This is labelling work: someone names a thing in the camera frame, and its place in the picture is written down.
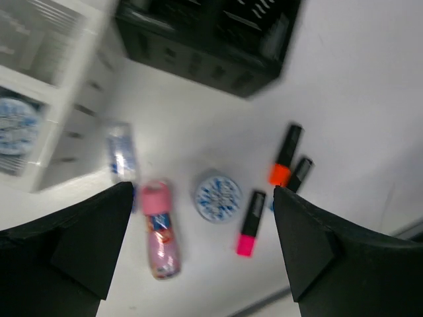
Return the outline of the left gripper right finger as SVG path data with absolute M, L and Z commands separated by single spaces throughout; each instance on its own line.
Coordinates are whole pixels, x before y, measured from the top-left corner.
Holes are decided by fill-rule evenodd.
M 302 316 L 421 316 L 422 244 L 387 236 L 274 189 L 274 216 Z

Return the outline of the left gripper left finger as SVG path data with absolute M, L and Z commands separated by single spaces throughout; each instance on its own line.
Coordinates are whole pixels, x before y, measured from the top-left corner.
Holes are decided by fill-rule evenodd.
M 133 206 L 120 182 L 85 201 L 1 231 L 2 316 L 96 316 Z

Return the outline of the blue slime jar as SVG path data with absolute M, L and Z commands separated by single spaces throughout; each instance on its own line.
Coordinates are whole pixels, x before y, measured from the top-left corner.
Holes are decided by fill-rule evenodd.
M 224 224 L 234 219 L 241 210 L 243 193 L 231 177 L 211 169 L 196 178 L 192 201 L 203 219 L 213 224 Z
M 40 114 L 33 104 L 18 98 L 1 97 L 1 154 L 27 155 L 40 130 Z

